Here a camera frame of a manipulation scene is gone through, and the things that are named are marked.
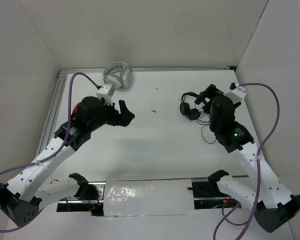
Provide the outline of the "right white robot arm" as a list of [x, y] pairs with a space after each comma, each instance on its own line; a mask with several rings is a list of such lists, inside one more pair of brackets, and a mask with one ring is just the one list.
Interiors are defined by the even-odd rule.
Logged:
[[209, 114], [209, 129], [219, 144], [242, 166], [256, 185], [251, 189], [219, 170], [208, 177], [213, 196], [228, 195], [248, 208], [248, 222], [255, 219], [268, 233], [274, 232], [300, 211], [300, 195], [294, 195], [276, 176], [261, 155], [263, 143], [257, 144], [248, 129], [235, 120], [235, 110], [247, 94], [243, 85], [232, 83], [224, 93], [214, 84], [200, 92], [195, 104], [204, 104]]

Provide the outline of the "black wired headphones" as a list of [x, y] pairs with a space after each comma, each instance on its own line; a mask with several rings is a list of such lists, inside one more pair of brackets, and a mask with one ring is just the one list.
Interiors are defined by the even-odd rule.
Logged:
[[[184, 117], [186, 117], [188, 120], [195, 121], [197, 124], [201, 125], [200, 133], [201, 133], [202, 139], [209, 145], [214, 144], [217, 141], [217, 139], [215, 138], [212, 142], [207, 141], [206, 138], [204, 137], [204, 133], [203, 133], [203, 129], [205, 127], [207, 127], [210, 123], [210, 115], [208, 113], [206, 113], [203, 109], [198, 109], [196, 107], [197, 104], [195, 104], [195, 108], [191, 108], [189, 103], [186, 102], [186, 97], [193, 97], [193, 98], [197, 99], [199, 97], [199, 95], [192, 91], [183, 93], [180, 98], [180, 105], [179, 105], [180, 113]], [[200, 119], [202, 114], [206, 115], [208, 117], [208, 120]]]

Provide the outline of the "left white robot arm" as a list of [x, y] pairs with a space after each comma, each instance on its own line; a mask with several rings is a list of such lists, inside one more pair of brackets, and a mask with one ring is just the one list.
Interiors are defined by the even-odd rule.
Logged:
[[82, 200], [89, 193], [88, 180], [79, 173], [43, 187], [42, 184], [66, 159], [91, 138], [103, 125], [127, 127], [135, 118], [124, 100], [120, 110], [103, 98], [87, 96], [76, 106], [67, 122], [55, 132], [45, 149], [19, 175], [7, 183], [0, 182], [0, 210], [22, 228], [33, 221], [48, 205], [74, 197]]

